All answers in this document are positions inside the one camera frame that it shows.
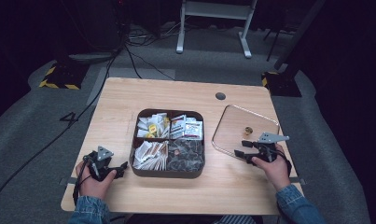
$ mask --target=gray carpet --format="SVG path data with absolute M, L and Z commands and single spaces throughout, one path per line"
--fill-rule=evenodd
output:
M 192 30 L 186 35 L 183 54 L 175 53 L 176 35 L 129 49 L 169 72 L 175 80 L 260 86 L 261 73 L 274 71 L 272 66 L 290 36 L 280 36 L 271 60 L 266 62 L 273 35 L 263 41 L 265 32 L 250 31 L 247 40 L 253 57 L 247 60 L 236 37 L 241 30 Z M 143 78 L 168 78 L 133 58 Z M 92 65 L 79 91 L 38 88 L 52 63 L 32 73 L 32 90 L 0 118 L 0 187 L 67 126 L 67 122 L 59 121 L 62 116 L 78 114 L 85 108 L 106 67 L 106 63 Z M 136 77 L 127 51 L 122 51 L 112 64 L 110 76 Z M 306 197 L 317 205 L 327 223 L 369 223 L 362 187 L 318 110 L 313 85 L 301 72 L 296 80 L 301 98 L 272 97 L 272 101 L 284 134 L 291 137 L 287 144 L 299 177 L 306 183 Z M 68 220 L 71 213 L 60 207 L 64 187 L 59 182 L 74 168 L 94 108 L 91 106 L 73 127 L 7 184 L 0 194 L 0 223 Z M 275 223 L 275 218 L 265 217 L 265 223 Z

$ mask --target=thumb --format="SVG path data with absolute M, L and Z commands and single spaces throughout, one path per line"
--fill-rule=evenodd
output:
M 107 176 L 106 178 L 103 180 L 103 183 L 109 187 L 109 185 L 111 185 L 112 181 L 115 179 L 115 176 L 116 176 L 116 170 L 113 170 L 111 171 Z

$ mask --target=clear plastic lid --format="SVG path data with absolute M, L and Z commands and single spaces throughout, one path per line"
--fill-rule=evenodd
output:
M 217 124 L 212 144 L 217 150 L 232 157 L 235 157 L 235 149 L 244 153 L 258 153 L 254 147 L 243 147 L 242 141 L 257 141 L 264 132 L 278 134 L 280 125 L 274 119 L 237 105 L 227 105 Z

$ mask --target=dark tray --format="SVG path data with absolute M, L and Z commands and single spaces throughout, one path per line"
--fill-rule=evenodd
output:
M 166 113 L 169 119 L 178 117 L 180 115 L 187 115 L 189 118 L 195 118 L 197 121 L 202 121 L 202 140 L 181 140 L 181 139 L 170 139 L 170 138 L 144 138 L 144 137 L 137 137 L 138 127 L 137 124 L 139 122 L 139 118 L 147 118 L 151 117 L 154 114 L 158 113 Z M 147 142 L 164 142 L 169 141 L 169 148 L 174 148 L 173 146 L 192 146 L 192 148 L 198 148 L 198 156 L 202 159 L 202 164 L 198 167 L 195 171 L 176 171 L 176 170 L 165 170 L 165 171 L 157 171 L 157 170 L 140 170 L 136 169 L 133 166 L 134 163 L 134 154 L 135 149 L 140 147 L 144 141 Z M 174 154 L 170 154 L 167 158 L 167 168 L 170 167 L 183 167 L 183 162 L 175 161 L 173 158 Z M 135 131 L 134 136 L 132 138 L 132 151 L 130 153 L 130 164 L 132 165 L 132 171 L 139 176 L 146 176 L 146 177 L 165 177 L 165 178 L 196 178 L 202 173 L 202 169 L 205 165 L 205 147 L 204 147 L 204 120 L 202 115 L 194 111 L 180 111 L 180 110 L 163 110 L 163 109 L 145 109 L 141 111 L 137 116 L 137 121 L 135 123 Z

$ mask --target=denim sleeve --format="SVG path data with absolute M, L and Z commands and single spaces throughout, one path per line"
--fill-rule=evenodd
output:
M 108 206 L 101 199 L 81 196 L 77 198 L 77 207 L 68 223 L 110 223 Z
M 326 223 L 318 209 L 300 191 L 289 185 L 276 194 L 282 212 L 295 223 Z

